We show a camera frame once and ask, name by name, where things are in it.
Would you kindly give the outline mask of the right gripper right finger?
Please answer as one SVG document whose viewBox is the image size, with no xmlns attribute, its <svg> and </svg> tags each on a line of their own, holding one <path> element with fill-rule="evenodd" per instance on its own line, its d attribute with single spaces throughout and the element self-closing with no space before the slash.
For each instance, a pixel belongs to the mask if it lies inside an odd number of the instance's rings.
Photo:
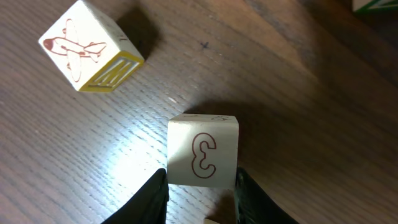
<svg viewBox="0 0 398 224">
<path fill-rule="evenodd" d="M 236 170 L 234 204 L 238 224 L 298 224 L 242 167 Z"/>
</svg>

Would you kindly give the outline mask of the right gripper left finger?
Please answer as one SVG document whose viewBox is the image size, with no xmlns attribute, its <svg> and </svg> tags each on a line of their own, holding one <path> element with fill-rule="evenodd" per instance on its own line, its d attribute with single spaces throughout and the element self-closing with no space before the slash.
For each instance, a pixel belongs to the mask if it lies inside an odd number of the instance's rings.
<svg viewBox="0 0 398 224">
<path fill-rule="evenodd" d="M 168 201 L 167 173 L 160 168 L 102 224 L 165 224 Z"/>
</svg>

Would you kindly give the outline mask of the white block green edge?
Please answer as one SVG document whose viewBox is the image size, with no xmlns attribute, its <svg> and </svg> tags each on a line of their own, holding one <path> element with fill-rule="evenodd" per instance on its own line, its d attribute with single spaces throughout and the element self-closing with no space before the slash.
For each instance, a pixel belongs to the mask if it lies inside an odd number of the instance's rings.
<svg viewBox="0 0 398 224">
<path fill-rule="evenodd" d="M 352 0 L 352 10 L 357 13 L 397 9 L 397 0 Z"/>
</svg>

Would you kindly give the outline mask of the white and yellow block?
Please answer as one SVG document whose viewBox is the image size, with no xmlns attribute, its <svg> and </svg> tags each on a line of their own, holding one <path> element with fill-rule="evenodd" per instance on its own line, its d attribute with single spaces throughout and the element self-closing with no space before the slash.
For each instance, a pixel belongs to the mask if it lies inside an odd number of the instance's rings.
<svg viewBox="0 0 398 224">
<path fill-rule="evenodd" d="M 180 114 L 168 122 L 170 184 L 233 189 L 238 162 L 235 116 Z"/>
</svg>

